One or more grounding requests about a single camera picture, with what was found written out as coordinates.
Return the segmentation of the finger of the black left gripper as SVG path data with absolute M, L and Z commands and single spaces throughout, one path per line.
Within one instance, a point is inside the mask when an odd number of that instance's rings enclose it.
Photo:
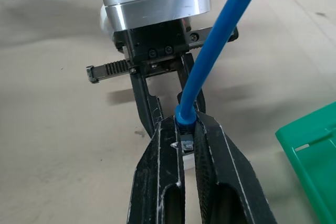
M 130 79 L 140 121 L 149 137 L 152 137 L 157 125 L 163 120 L 160 99 L 150 95 L 146 79 L 141 73 L 131 74 Z
M 192 54 L 189 52 L 186 54 L 182 54 L 180 59 L 177 61 L 176 70 L 182 90 L 184 90 L 184 87 L 186 85 L 187 79 L 190 75 L 193 66 L 194 66 L 194 58 Z M 200 90 L 197 95 L 197 98 L 194 102 L 194 108 L 196 111 L 206 113 L 206 103 L 202 90 Z

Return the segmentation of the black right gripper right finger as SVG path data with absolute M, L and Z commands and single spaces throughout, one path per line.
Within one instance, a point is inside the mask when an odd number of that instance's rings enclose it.
M 202 224 L 277 224 L 249 160 L 202 112 L 195 124 L 194 155 Z

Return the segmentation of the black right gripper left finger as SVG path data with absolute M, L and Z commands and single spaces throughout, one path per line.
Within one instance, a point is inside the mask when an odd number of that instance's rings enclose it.
M 162 120 L 133 177 L 127 224 L 185 224 L 185 176 L 175 118 Z

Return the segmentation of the green plastic bin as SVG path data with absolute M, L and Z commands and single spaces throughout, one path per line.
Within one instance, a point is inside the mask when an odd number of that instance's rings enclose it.
M 276 133 L 321 224 L 336 224 L 336 102 Z

